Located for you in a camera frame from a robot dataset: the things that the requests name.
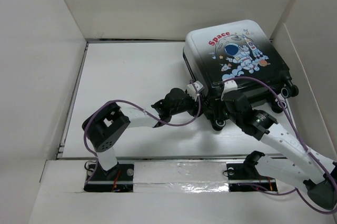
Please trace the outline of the black white space suitcase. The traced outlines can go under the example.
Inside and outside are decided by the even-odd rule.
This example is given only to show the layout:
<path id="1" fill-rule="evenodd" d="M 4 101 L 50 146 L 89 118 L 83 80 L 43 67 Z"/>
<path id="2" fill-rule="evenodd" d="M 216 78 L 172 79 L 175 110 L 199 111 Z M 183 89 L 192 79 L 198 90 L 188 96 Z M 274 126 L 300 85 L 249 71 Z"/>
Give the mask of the black white space suitcase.
<path id="1" fill-rule="evenodd" d="M 281 113 L 279 102 L 256 80 L 267 84 L 284 99 L 299 93 L 284 59 L 258 23 L 252 20 L 189 32 L 183 59 L 191 78 L 204 86 L 203 113 L 216 131 L 221 131 L 228 120 L 220 101 L 226 79 L 237 78 L 237 88 L 253 107 L 269 103 L 276 113 Z"/>

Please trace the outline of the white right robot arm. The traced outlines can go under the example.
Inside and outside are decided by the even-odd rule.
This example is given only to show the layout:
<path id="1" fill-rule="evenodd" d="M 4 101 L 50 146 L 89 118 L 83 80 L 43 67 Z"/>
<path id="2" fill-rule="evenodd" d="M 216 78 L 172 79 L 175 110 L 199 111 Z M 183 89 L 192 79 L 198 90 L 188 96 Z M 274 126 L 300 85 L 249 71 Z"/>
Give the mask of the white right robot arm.
<path id="1" fill-rule="evenodd" d="M 224 112 L 245 134 L 272 147 L 285 162 L 253 151 L 243 163 L 249 178 L 271 177 L 305 192 L 319 207 L 332 211 L 336 206 L 336 162 L 302 146 L 282 124 L 263 110 L 252 109 L 240 91 L 224 94 Z"/>

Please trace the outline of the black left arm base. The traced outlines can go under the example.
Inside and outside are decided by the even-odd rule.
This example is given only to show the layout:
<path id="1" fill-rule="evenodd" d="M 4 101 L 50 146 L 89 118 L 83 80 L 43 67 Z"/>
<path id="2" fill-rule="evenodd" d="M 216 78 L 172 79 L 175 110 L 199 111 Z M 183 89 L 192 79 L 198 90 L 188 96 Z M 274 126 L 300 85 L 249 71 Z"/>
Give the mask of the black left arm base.
<path id="1" fill-rule="evenodd" d="M 85 164 L 86 192 L 133 192 L 134 164 L 120 163 L 112 174 L 107 175 L 100 166 L 94 171 L 95 164 Z"/>

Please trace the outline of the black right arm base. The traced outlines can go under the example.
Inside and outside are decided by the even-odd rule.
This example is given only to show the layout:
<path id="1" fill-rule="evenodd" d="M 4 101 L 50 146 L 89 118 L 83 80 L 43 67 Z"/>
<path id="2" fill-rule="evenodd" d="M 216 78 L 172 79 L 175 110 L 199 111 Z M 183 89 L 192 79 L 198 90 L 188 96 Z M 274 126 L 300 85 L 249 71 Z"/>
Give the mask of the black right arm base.
<path id="1" fill-rule="evenodd" d="M 227 163 L 222 174 L 229 181 L 229 192 L 278 192 L 275 179 L 249 173 L 243 163 Z"/>

